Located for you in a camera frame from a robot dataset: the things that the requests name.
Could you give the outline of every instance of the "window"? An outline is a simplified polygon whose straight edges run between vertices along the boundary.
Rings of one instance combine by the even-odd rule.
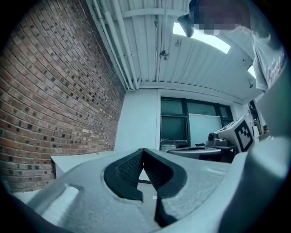
[[[194,147],[208,134],[233,122],[229,106],[176,98],[161,98],[160,145]]]

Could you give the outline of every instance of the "white shirt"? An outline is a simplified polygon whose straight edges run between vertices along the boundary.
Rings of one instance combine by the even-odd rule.
[[[267,91],[280,76],[286,63],[284,48],[265,16],[254,6],[249,6],[253,35],[253,62],[256,87]]]

